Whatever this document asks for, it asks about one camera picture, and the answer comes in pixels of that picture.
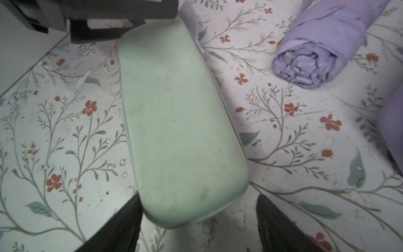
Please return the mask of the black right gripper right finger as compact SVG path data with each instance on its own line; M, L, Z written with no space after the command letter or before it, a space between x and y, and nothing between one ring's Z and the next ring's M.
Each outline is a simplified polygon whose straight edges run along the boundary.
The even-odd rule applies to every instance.
M321 252L265 195L257 198L258 232L264 252Z

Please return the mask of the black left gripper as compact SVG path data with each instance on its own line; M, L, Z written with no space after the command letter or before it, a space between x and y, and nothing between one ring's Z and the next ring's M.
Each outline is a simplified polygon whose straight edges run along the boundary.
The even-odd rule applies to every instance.
M129 30L146 24L145 20L172 19L177 16L179 1L133 0L60 0L1 1L25 27L47 33L49 28L67 30L73 44L119 39ZM132 27L91 29L88 20L127 19Z

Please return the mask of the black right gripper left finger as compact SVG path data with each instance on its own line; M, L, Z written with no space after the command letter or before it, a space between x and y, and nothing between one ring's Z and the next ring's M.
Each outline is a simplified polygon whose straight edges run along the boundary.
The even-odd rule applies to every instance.
M76 252L134 252L141 231L143 208L136 193Z

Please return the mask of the mint green zippered umbrella case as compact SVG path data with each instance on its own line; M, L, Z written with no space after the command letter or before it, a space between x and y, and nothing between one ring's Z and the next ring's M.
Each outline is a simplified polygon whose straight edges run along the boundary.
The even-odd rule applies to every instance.
M249 184L247 161L185 24L132 29L121 37L118 57L125 131L148 219L175 228L240 199Z

